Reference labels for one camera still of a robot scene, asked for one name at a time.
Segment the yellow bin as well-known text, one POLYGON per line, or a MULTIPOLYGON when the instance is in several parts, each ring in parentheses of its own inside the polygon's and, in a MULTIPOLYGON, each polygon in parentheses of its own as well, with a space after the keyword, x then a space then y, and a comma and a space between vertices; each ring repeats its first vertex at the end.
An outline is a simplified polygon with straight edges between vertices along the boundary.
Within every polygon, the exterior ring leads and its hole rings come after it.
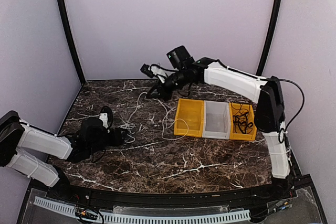
POLYGON ((252 105, 229 103, 230 140, 250 141, 256 138, 257 128, 254 124, 252 105))
POLYGON ((179 99, 174 134, 179 136, 201 137, 204 125, 204 101, 179 99))

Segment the white translucent bin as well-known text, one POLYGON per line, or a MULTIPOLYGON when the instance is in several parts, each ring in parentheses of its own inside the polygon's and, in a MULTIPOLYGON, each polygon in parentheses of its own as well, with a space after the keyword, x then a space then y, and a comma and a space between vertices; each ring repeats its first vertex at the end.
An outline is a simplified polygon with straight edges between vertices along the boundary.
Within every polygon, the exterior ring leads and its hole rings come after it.
POLYGON ((230 124, 229 103, 204 101, 203 138, 228 140, 230 124))

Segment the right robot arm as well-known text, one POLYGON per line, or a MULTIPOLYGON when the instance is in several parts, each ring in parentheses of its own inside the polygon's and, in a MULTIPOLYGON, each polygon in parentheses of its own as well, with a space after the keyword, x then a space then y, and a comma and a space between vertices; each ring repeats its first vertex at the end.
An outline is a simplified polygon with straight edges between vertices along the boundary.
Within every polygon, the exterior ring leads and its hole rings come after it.
POLYGON ((277 180, 268 188, 273 200, 280 199, 288 191, 286 179, 290 174, 289 144, 285 121, 285 102, 281 83, 277 77, 265 78, 249 74, 223 64, 219 59, 203 57, 199 60, 189 54, 185 46, 167 53, 172 69, 158 64, 143 64, 140 71, 149 78, 158 78, 149 90, 149 99, 169 100, 173 91, 185 85, 204 83, 227 89, 257 104, 254 124, 266 139, 271 159, 272 177, 277 180))

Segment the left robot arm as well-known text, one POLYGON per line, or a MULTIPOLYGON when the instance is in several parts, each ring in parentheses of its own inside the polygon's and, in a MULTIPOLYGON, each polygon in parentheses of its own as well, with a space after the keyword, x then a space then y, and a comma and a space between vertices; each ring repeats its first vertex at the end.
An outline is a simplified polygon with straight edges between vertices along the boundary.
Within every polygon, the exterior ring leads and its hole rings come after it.
POLYGON ((12 168, 47 187, 63 201, 74 197, 74 189, 55 166, 46 164, 27 149, 39 151, 71 163, 88 159, 107 147, 120 146, 125 129, 113 128, 113 114, 105 106, 97 118, 87 118, 76 133, 52 134, 22 120, 16 111, 1 117, 1 166, 12 168))

